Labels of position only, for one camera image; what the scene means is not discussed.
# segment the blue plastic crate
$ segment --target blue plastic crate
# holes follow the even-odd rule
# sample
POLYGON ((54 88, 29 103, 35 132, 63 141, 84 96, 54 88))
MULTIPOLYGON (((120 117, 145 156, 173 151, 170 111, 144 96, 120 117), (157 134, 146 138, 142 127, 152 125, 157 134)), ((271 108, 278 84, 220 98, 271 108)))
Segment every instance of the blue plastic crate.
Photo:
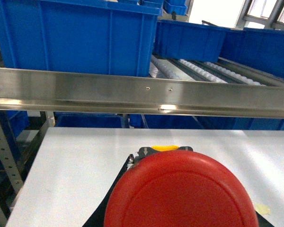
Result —
POLYGON ((154 51, 161 57, 218 61, 228 29, 161 20, 157 24, 154 51))
POLYGON ((160 9, 102 0, 0 0, 8 68, 146 77, 160 9))
POLYGON ((163 7, 165 11, 169 14, 176 12, 177 15, 185 15, 187 6, 174 6, 169 4, 167 1, 164 2, 163 7))
POLYGON ((29 126, 27 111, 7 111, 9 123, 15 138, 29 126))
POLYGON ((161 5, 163 5, 164 2, 164 0, 148 0, 148 1, 160 3, 161 5))
MULTIPOLYGON (((192 116, 177 115, 144 115, 149 129, 204 129, 202 124, 192 116)), ((130 125, 146 128, 140 114, 131 114, 130 125)))
POLYGON ((166 2, 174 6, 184 6, 186 0, 166 0, 166 2))
POLYGON ((118 2, 120 3, 129 3, 129 4, 135 4, 135 5, 138 4, 138 1, 139 0, 118 0, 118 2))
POLYGON ((56 127, 125 128, 124 118, 119 115, 66 114, 60 115, 56 127))
POLYGON ((163 3, 159 3, 159 2, 153 2, 153 1, 141 1, 141 4, 143 6, 148 6, 148 7, 155 7, 155 8, 162 8, 162 4, 163 3))
POLYGON ((238 62, 240 60, 244 34, 245 31, 243 30, 227 31, 220 56, 238 62))
POLYGON ((209 129, 223 130, 283 130, 284 119, 242 117, 198 117, 209 129))
POLYGON ((284 78, 284 31, 245 28, 228 33, 221 56, 284 78))

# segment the metal shelf frame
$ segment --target metal shelf frame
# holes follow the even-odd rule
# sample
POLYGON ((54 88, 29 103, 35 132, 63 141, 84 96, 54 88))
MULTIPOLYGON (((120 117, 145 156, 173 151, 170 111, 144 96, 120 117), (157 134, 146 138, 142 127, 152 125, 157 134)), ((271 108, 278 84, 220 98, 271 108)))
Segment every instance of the metal shelf frame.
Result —
POLYGON ((0 109, 284 118, 284 87, 0 68, 0 109))
POLYGON ((252 7, 252 0, 245 0, 236 23, 236 28, 244 28, 246 22, 255 22, 264 25, 265 29, 284 30, 284 23, 278 21, 278 18, 280 17, 284 8, 284 0, 276 1, 269 18, 255 17, 249 15, 248 11, 250 7, 252 7))

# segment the red lid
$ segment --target red lid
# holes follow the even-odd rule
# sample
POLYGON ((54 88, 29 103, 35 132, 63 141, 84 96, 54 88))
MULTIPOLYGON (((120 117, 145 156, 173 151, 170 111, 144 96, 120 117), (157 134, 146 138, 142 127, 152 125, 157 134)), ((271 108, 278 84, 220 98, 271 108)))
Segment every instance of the red lid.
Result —
POLYGON ((214 159, 191 151, 144 158, 115 186, 105 227, 258 227, 239 180, 214 159))

